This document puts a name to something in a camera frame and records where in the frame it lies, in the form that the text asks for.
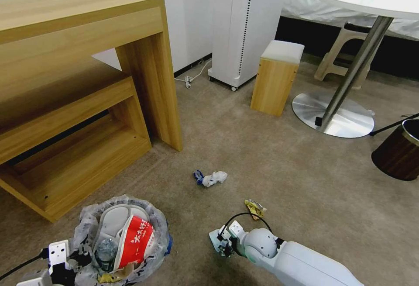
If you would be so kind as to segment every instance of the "trash bag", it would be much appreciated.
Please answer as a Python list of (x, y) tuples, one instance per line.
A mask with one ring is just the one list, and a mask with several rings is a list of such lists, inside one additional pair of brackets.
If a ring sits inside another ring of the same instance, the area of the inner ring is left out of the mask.
[(137, 205), (148, 213), (150, 223), (155, 230), (155, 242), (150, 255), (144, 260), (143, 265), (134, 270), (127, 278), (112, 283), (99, 283), (97, 279), (99, 271), (93, 266), (93, 263), (90, 263), (78, 271), (75, 286), (128, 286), (142, 282), (160, 267), (164, 257), (170, 253), (172, 238), (164, 214), (148, 201), (127, 195), (116, 196), (101, 204), (89, 205), (82, 209), (80, 224), (75, 228), (74, 238), (71, 242), (72, 253), (74, 251), (78, 251), (80, 254), (88, 252), (92, 258), (94, 257), (93, 241), (99, 228), (100, 217), (106, 209), (117, 204)]

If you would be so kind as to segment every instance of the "white bed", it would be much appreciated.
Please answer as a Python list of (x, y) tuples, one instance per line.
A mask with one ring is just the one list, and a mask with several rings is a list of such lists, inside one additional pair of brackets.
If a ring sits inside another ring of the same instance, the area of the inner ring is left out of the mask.
[[(285, 0), (282, 16), (343, 27), (346, 22), (371, 26), (375, 17), (352, 10), (333, 7), (319, 0)], [(394, 19), (389, 35), (419, 40), (419, 21)]]

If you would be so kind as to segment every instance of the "white air purifier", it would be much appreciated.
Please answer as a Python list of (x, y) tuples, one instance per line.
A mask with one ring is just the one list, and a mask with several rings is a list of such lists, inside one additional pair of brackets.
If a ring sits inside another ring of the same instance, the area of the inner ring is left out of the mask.
[(275, 38), (284, 0), (215, 0), (210, 80), (235, 91), (258, 72), (259, 59)]

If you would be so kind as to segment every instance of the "round metal table base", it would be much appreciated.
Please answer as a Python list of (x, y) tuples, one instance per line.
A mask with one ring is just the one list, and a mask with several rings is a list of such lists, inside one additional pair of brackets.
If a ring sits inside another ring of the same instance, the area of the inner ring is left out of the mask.
[(329, 125), (316, 126), (316, 117), (323, 117), (333, 93), (299, 94), (292, 101), (296, 116), (309, 127), (340, 138), (360, 138), (369, 134), (374, 128), (374, 119), (370, 111), (353, 100), (346, 99)]

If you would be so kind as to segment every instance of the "clear plastic bottle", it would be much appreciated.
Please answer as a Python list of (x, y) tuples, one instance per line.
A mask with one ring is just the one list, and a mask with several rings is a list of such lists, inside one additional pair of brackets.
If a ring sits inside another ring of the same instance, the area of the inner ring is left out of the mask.
[(96, 248), (95, 259), (104, 272), (113, 270), (113, 263), (118, 252), (118, 244), (112, 238), (103, 239)]

